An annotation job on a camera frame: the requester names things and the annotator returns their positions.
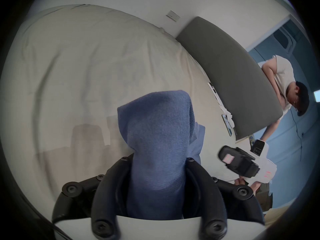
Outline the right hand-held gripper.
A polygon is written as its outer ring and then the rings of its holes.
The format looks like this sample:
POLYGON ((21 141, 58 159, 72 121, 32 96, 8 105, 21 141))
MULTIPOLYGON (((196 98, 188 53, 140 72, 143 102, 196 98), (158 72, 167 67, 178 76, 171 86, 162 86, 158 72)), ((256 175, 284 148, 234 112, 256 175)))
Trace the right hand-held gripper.
POLYGON ((224 145, 218 152, 218 158, 227 169, 237 171, 249 184, 269 183, 275 176, 277 165, 267 158, 268 150, 269 145, 257 139, 249 151, 224 145))

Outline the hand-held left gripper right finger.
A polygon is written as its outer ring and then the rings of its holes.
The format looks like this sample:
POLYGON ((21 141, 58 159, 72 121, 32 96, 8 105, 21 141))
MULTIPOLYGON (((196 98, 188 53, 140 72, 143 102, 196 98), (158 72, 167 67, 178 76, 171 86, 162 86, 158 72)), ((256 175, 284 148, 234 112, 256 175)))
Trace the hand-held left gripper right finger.
POLYGON ((262 208, 248 185, 234 185, 211 177, 193 158, 185 163, 184 218, 201 217, 200 239, 223 239, 227 219, 265 226, 262 208))

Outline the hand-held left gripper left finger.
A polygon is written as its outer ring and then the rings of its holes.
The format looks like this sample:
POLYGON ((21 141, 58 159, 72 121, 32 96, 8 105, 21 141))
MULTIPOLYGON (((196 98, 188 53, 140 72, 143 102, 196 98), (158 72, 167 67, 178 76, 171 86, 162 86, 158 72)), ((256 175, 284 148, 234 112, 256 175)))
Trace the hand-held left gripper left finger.
POLYGON ((126 200, 134 154, 120 158, 105 174, 63 185, 52 222, 90 218, 98 239, 120 239, 117 216, 128 216, 126 200))

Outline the person's right hand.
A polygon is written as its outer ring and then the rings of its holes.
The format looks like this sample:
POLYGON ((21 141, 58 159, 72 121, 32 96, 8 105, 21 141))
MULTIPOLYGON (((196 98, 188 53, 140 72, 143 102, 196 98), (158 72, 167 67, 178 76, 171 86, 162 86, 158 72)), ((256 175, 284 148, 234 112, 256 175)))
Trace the person's right hand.
MULTIPOLYGON (((235 185, 248 185, 248 183, 245 181, 245 179, 240 176, 239 176, 239 178, 234 180, 234 184, 235 185)), ((254 182, 250 185, 250 188, 252 189, 254 195, 256 195, 256 192, 257 192, 257 190, 259 190, 260 186, 261 186, 261 183, 258 181, 254 182)))

